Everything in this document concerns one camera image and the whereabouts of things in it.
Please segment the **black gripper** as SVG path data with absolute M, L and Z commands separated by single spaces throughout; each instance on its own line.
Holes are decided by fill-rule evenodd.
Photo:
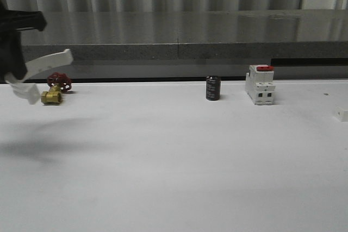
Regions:
M 1 81 L 7 73 L 23 79 L 27 73 L 22 54 L 21 31 L 43 31 L 46 20 L 40 11 L 8 10 L 1 4 Z

